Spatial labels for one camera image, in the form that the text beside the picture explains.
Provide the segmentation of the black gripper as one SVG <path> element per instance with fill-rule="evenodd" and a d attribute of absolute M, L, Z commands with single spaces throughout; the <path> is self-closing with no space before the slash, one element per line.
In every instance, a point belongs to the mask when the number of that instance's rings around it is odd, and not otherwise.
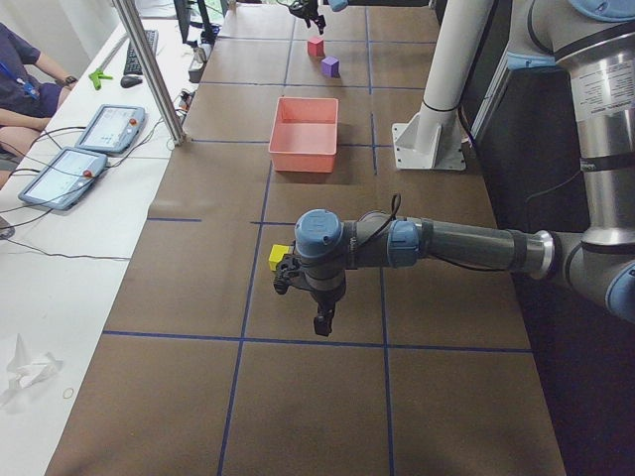
<path fill-rule="evenodd" d="M 323 34 L 326 22 L 324 15 L 318 15 L 317 0 L 294 0 L 289 4 L 289 12 L 297 18 L 305 19 L 308 29 L 312 26 L 311 19 L 313 19 L 318 33 Z"/>
<path fill-rule="evenodd" d="M 315 334 L 330 336 L 336 304 L 344 297 L 346 292 L 345 277 L 326 281 L 310 279 L 309 285 L 311 288 L 310 293 L 319 308 L 314 318 Z"/>

